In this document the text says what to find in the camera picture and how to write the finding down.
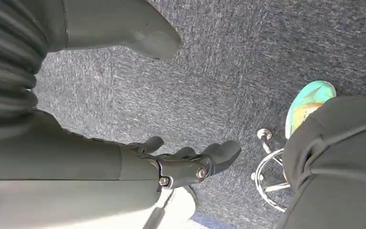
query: sneaker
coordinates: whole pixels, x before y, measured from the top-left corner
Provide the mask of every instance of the sneaker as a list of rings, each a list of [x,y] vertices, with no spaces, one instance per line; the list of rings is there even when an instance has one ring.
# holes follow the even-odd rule
[[[288,110],[285,121],[285,137],[287,139],[302,122],[326,101],[336,97],[336,90],[331,83],[314,81],[305,86],[296,96]]]

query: pant leg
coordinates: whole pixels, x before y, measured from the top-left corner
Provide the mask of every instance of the pant leg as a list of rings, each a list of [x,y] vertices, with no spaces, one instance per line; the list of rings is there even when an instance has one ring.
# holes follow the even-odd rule
[[[278,229],[366,228],[366,97],[329,100],[288,140],[295,198]]]

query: prosthetic arm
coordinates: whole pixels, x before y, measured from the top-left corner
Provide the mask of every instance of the prosthetic arm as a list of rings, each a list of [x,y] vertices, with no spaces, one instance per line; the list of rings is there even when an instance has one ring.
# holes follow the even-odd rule
[[[87,139],[35,109],[29,89],[48,52],[113,45],[163,60],[180,37],[145,0],[0,0],[0,228],[149,208],[162,188],[202,182],[238,157],[233,141],[153,156],[159,137],[128,145]]]

